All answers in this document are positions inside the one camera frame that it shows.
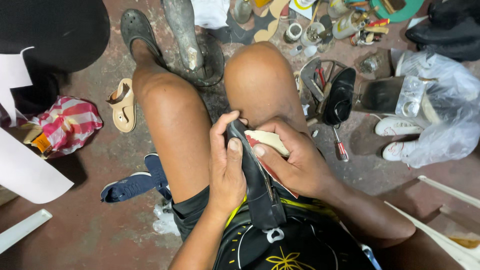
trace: white sneaker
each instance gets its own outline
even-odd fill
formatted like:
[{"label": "white sneaker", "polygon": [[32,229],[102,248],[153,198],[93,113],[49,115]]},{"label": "white sneaker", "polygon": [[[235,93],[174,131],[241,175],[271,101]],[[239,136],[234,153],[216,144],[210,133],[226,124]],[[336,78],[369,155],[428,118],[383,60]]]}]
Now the white sneaker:
[{"label": "white sneaker", "polygon": [[423,128],[412,120],[406,120],[396,116],[387,116],[375,126],[375,133],[380,136],[395,136],[420,134]]},{"label": "white sneaker", "polygon": [[389,161],[400,161],[402,157],[408,157],[415,150],[418,140],[411,142],[393,142],[382,152],[382,157]]}]

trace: beige sandal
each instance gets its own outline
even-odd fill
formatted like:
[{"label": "beige sandal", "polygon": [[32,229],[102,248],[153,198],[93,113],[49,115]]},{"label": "beige sandal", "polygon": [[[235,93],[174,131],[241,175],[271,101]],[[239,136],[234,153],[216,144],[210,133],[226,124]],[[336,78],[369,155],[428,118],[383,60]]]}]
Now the beige sandal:
[{"label": "beige sandal", "polygon": [[108,97],[113,109],[113,123],[122,132],[130,132],[135,127],[137,99],[132,91],[132,79],[120,81],[117,90]]}]

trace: person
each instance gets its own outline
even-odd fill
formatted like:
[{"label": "person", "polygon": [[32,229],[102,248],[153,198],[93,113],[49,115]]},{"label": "person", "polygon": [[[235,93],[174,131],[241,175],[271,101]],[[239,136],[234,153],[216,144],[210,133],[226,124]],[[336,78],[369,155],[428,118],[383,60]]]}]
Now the person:
[{"label": "person", "polygon": [[[134,33],[130,18],[137,20]],[[124,13],[122,35],[136,62],[132,88],[184,241],[169,269],[374,269],[359,243],[385,269],[461,269],[407,218],[336,179],[308,135],[292,69],[273,44],[244,46],[228,60],[225,90],[233,111],[212,125],[196,89],[162,64],[148,29],[140,11]],[[262,231],[249,220],[242,144],[232,138],[226,145],[224,137],[239,117],[251,129],[278,134],[291,153],[284,160],[266,145],[253,148],[300,194],[296,199],[275,184],[287,213],[278,228]]]}]

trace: screwdriver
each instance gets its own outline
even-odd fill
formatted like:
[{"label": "screwdriver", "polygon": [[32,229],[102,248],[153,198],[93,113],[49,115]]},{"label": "screwdriver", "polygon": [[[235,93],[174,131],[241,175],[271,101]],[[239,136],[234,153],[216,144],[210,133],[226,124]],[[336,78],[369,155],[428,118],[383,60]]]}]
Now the screwdriver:
[{"label": "screwdriver", "polygon": [[335,133],[335,148],[338,152],[338,156],[340,157],[339,160],[347,162],[348,161],[348,154],[347,151],[345,150],[345,147],[343,147],[342,141],[338,138],[338,134],[336,133],[336,128],[332,126],[333,132]]}]

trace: hand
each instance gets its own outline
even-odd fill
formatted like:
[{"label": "hand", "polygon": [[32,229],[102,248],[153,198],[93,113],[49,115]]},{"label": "hand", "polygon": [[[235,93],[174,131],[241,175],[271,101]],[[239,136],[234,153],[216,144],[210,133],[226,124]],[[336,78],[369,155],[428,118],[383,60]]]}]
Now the hand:
[{"label": "hand", "polygon": [[210,129],[210,197],[208,205],[229,215],[245,197],[247,182],[241,169],[243,148],[240,139],[231,138],[225,149],[223,133],[227,124],[238,118],[237,110],[220,116]]},{"label": "hand", "polygon": [[282,184],[302,196],[326,200],[339,182],[312,140],[285,123],[273,118],[257,127],[257,130],[274,132],[280,136],[290,157],[285,161],[273,148],[256,144],[253,152],[279,177]]}]

